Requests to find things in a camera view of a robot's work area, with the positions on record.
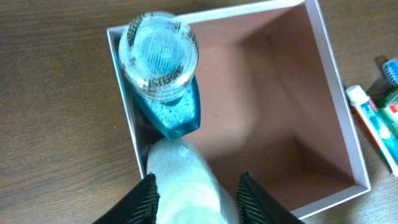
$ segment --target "open box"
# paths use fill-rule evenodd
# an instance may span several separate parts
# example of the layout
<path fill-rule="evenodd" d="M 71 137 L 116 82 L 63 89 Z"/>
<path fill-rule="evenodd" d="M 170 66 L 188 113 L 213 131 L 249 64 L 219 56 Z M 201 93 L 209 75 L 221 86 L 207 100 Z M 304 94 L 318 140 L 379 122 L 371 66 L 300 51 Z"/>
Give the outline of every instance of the open box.
<path fill-rule="evenodd" d="M 316 0 L 273 0 L 178 16 L 197 35 L 201 127 L 185 136 L 235 197 L 253 177 L 305 218 L 371 189 Z M 108 29 L 141 177 L 161 135 L 135 105 L 118 64 L 127 26 Z"/>

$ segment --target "toothbrush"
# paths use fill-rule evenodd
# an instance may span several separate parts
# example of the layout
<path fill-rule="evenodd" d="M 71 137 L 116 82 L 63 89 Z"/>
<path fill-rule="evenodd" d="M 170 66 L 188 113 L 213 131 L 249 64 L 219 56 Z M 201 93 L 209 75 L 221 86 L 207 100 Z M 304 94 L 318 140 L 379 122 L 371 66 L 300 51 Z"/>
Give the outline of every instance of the toothbrush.
<path fill-rule="evenodd" d="M 390 83 L 398 85 L 398 58 L 393 58 L 384 63 L 382 69 Z"/>

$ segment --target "mouthwash bottle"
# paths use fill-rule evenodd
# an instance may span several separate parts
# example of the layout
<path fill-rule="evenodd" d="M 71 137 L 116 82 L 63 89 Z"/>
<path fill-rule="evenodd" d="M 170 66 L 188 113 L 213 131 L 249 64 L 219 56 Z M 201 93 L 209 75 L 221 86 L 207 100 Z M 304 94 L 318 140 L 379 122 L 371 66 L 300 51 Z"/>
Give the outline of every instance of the mouthwash bottle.
<path fill-rule="evenodd" d="M 165 137 L 199 128 L 198 46 L 188 24 L 168 12 L 136 17 L 122 34 L 119 61 L 141 110 Z"/>

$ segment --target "toothpaste cap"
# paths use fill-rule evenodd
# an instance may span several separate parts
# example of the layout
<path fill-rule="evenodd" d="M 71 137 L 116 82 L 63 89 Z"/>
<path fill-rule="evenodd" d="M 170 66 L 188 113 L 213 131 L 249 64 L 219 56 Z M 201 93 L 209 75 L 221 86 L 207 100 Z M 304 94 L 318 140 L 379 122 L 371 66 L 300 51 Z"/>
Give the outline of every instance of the toothpaste cap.
<path fill-rule="evenodd" d="M 363 104 L 370 99 L 370 97 L 359 85 L 351 86 L 346 89 L 346 94 L 352 105 Z"/>

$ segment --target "toothpaste tube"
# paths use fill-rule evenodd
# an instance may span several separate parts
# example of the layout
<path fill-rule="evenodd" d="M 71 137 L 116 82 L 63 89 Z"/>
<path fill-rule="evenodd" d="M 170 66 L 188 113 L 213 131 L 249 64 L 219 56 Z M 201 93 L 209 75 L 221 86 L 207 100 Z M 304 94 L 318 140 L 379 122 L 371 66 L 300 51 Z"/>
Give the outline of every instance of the toothpaste tube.
<path fill-rule="evenodd" d="M 398 138 L 398 86 L 392 87 L 377 102 L 379 113 Z"/>
<path fill-rule="evenodd" d="M 346 94 L 386 158 L 392 173 L 398 177 L 398 139 L 380 116 L 373 100 L 359 85 L 349 87 Z"/>

